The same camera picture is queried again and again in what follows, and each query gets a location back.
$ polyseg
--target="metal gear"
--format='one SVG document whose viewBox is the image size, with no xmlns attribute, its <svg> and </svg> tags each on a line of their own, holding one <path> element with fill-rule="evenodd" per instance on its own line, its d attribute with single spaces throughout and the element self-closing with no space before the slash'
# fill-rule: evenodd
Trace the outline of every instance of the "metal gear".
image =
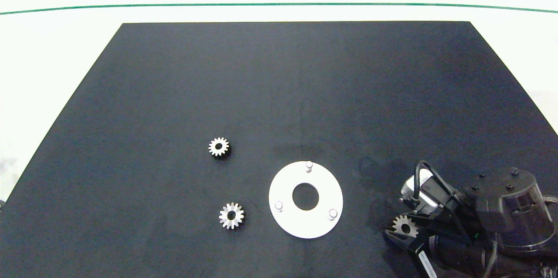
<svg viewBox="0 0 558 278">
<path fill-rule="evenodd" d="M 238 227 L 244 218 L 244 211 L 242 210 L 242 206 L 238 206 L 238 203 L 227 203 L 227 206 L 223 206 L 223 210 L 221 210 L 220 213 L 219 223 L 222 223 L 223 227 L 226 226 L 227 229 L 234 229 L 235 227 Z"/>
<path fill-rule="evenodd" d="M 229 151 L 229 141 L 225 137 L 218 137 L 209 143 L 209 152 L 215 157 L 221 157 Z"/>
<path fill-rule="evenodd" d="M 408 226 L 408 230 L 403 230 L 402 227 L 405 224 Z M 395 218 L 395 220 L 393 221 L 393 229 L 393 232 L 395 232 L 396 234 L 404 234 L 413 238 L 416 238 L 417 234 L 419 233 L 419 228 L 417 227 L 417 225 L 409 217 L 403 215 Z"/>
</svg>

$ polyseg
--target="spur gear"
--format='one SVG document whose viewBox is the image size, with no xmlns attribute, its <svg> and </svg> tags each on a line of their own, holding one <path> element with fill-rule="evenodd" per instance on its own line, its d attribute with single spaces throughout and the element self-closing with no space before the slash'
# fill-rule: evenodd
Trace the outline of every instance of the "spur gear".
<svg viewBox="0 0 558 278">
<path fill-rule="evenodd" d="M 222 223 L 223 227 L 226 226 L 227 229 L 238 227 L 244 218 L 244 211 L 242 210 L 242 206 L 238 206 L 238 203 L 227 203 L 227 206 L 223 206 L 223 210 L 221 210 L 220 213 L 219 223 Z"/>
<path fill-rule="evenodd" d="M 229 141 L 225 137 L 218 137 L 209 143 L 209 152 L 215 157 L 221 157 L 229 151 Z"/>
<path fill-rule="evenodd" d="M 404 234 L 413 238 L 416 238 L 419 233 L 417 225 L 409 217 L 403 215 L 395 218 L 393 229 L 396 234 Z"/>
</svg>

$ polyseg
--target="black cable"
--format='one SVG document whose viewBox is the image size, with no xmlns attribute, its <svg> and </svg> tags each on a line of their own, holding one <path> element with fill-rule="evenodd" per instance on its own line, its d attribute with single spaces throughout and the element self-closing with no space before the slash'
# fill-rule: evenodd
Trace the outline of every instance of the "black cable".
<svg viewBox="0 0 558 278">
<path fill-rule="evenodd" d="M 488 260 L 487 269 L 484 271 L 482 278 L 488 278 L 492 272 L 492 268 L 496 263 L 496 255 L 498 254 L 498 238 L 494 238 L 492 242 L 492 254 L 490 255 L 490 260 Z"/>
<path fill-rule="evenodd" d="M 452 187 L 450 187 L 450 185 L 448 183 L 446 183 L 446 181 L 444 181 L 444 179 L 442 179 L 442 176 L 438 173 L 438 171 L 436 171 L 436 169 L 434 169 L 427 161 L 425 160 L 419 160 L 417 161 L 416 165 L 415 165 L 415 190 L 413 191 L 413 200 L 419 200 L 419 193 L 420 193 L 420 177 L 419 177 L 419 171 L 420 169 L 422 169 L 422 167 L 425 167 L 426 169 L 428 169 L 432 175 L 434 175 L 434 177 L 436 178 L 436 180 L 438 180 L 438 182 L 441 184 L 442 188 L 448 193 L 448 195 L 454 197 L 454 191 L 452 190 Z"/>
</svg>

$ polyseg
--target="green line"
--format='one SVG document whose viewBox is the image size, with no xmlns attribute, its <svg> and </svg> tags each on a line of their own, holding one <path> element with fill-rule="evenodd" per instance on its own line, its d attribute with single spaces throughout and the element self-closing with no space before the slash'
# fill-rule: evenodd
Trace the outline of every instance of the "green line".
<svg viewBox="0 0 558 278">
<path fill-rule="evenodd" d="M 517 7 L 484 6 L 481 4 L 458 4 L 458 3 L 397 3 L 397 2 L 268 2 L 268 3 L 140 3 L 140 4 L 100 4 L 98 6 L 73 6 L 44 8 L 33 10 L 20 10 L 0 12 L 2 14 L 26 14 L 27 12 L 43 12 L 54 10 L 73 10 L 89 8 L 122 8 L 122 7 L 214 7 L 214 6 L 431 6 L 431 7 L 462 7 L 462 8 L 487 8 L 503 10 L 519 10 L 530 12 L 547 12 L 558 14 L 558 10 L 544 10 Z"/>
</svg>

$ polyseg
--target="black table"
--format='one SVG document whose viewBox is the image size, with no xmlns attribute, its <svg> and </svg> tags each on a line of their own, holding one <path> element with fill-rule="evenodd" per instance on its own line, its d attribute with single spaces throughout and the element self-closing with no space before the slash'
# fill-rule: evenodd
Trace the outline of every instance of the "black table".
<svg viewBox="0 0 558 278">
<path fill-rule="evenodd" d="M 216 160 L 215 137 L 233 151 Z M 558 194 L 558 139 L 468 22 L 123 24 L 0 213 L 2 277 L 409 277 L 382 236 L 414 162 L 456 187 L 501 166 Z M 268 205 L 310 159 L 337 226 L 287 234 Z M 235 231 L 219 224 L 231 201 Z"/>
</svg>

